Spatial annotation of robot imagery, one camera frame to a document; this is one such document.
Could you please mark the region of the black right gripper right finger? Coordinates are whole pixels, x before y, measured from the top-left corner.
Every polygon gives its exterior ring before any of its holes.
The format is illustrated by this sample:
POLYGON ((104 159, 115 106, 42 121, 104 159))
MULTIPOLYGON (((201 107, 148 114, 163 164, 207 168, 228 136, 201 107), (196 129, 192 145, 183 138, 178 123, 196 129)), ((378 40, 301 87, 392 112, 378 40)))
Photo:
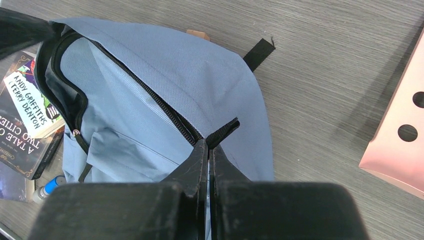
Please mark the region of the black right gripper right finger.
POLYGON ((252 181, 209 152, 213 240, 367 240, 349 191, 329 182, 252 181))

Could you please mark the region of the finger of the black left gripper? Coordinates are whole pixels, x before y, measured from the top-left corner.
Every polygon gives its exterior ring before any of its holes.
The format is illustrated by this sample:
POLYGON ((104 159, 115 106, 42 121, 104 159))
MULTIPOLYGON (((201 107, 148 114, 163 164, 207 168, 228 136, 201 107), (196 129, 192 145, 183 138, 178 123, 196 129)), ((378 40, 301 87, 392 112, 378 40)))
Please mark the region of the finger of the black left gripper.
POLYGON ((47 20, 0 8, 0 59, 17 51, 56 38, 53 26, 47 20))

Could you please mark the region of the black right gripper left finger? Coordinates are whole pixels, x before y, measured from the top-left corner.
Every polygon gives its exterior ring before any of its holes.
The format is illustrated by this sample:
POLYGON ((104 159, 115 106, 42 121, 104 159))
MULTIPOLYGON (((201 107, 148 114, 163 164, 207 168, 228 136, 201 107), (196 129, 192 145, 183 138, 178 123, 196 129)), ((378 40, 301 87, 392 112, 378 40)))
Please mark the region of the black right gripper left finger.
POLYGON ((56 188, 31 240, 204 240, 208 145, 155 183, 74 183, 56 188))

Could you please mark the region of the blue grey student backpack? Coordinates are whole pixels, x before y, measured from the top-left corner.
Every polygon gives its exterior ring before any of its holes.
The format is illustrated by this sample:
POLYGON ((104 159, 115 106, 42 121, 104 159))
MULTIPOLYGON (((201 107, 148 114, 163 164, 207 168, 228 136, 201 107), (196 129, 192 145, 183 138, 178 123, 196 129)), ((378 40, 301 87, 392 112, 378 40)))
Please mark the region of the blue grey student backpack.
POLYGON ((274 179, 272 137, 256 68, 244 57, 167 27, 90 17, 46 24, 35 81, 65 120, 69 184, 156 183, 198 142, 251 181, 274 179))

